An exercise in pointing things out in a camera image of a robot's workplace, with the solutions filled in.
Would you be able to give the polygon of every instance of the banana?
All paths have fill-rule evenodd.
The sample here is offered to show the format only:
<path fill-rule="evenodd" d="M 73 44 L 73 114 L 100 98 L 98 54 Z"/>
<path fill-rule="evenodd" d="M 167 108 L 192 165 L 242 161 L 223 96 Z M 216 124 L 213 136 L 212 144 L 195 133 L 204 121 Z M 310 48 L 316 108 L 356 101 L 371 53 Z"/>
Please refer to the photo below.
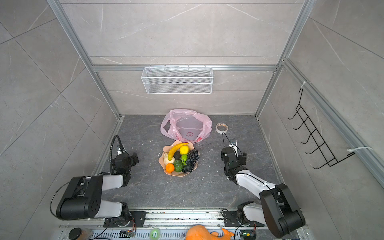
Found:
<path fill-rule="evenodd" d="M 181 147 L 181 146 L 184 146 L 184 145 L 188 145 L 187 142 L 182 142 L 182 143 L 179 143 L 179 144 L 176 144 L 175 146 L 173 146 L 170 150 L 169 150 L 169 153 L 168 153 L 168 160 L 171 160 L 173 158 L 173 155 L 175 154 L 175 152 Z"/>

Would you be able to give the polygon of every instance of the lemon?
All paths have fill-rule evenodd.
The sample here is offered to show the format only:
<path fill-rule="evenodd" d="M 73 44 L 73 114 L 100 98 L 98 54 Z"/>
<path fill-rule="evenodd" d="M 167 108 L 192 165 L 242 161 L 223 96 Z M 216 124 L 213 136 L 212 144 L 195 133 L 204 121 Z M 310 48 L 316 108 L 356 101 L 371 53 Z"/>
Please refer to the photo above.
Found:
<path fill-rule="evenodd" d="M 184 154 L 187 154 L 187 153 L 189 153 L 189 147 L 187 145 L 181 146 L 180 147 L 180 154 L 184 155 Z"/>

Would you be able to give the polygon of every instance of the green tape roll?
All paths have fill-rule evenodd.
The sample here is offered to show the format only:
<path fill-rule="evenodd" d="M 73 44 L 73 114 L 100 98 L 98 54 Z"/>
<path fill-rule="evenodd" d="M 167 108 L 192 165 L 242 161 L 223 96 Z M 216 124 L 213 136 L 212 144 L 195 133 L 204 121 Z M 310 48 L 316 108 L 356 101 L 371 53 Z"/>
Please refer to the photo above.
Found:
<path fill-rule="evenodd" d="M 149 233 L 149 239 L 150 240 L 158 240 L 160 238 L 160 229 L 158 229 L 157 227 L 155 227 L 154 229 L 151 230 L 151 232 Z"/>

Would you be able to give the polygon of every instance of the roll of tape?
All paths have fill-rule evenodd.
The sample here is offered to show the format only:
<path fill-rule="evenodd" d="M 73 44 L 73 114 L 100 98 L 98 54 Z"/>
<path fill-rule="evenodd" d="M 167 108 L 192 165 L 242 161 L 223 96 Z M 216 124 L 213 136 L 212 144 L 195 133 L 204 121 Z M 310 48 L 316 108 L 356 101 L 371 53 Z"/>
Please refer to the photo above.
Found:
<path fill-rule="evenodd" d="M 221 122 L 216 125 L 216 132 L 223 134 L 223 133 L 227 133 L 227 131 L 228 131 L 228 126 L 225 123 Z"/>
<path fill-rule="evenodd" d="M 149 233 L 149 239 L 151 240 L 158 240 L 160 238 L 160 229 L 155 227 L 154 229 L 151 230 Z"/>

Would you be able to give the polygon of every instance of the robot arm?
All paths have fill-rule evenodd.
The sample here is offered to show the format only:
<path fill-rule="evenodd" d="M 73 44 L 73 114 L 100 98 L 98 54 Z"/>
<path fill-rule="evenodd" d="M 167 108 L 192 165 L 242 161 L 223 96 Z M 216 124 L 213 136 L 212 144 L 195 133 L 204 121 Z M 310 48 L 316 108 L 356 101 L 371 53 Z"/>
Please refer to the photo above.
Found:
<path fill-rule="evenodd" d="M 252 174 L 243 166 L 247 163 L 247 154 L 239 155 L 235 144 L 232 142 L 230 147 L 221 151 L 224 173 L 229 180 L 248 189 L 261 201 L 261 205 L 246 202 L 238 206 L 237 217 L 240 223 L 256 221 L 267 225 L 277 238 L 304 226 L 304 216 L 289 188 L 285 184 L 275 185 Z"/>
<path fill-rule="evenodd" d="M 112 159 L 113 141 L 118 138 L 118 155 Z M 130 156 L 119 136 L 113 137 L 110 152 L 110 173 L 90 177 L 73 177 L 56 209 L 56 217 L 63 220 L 109 218 L 109 226 L 124 226 L 131 213 L 126 203 L 101 200 L 101 192 L 125 187 L 131 179 L 131 167 L 139 162 L 136 153 Z"/>

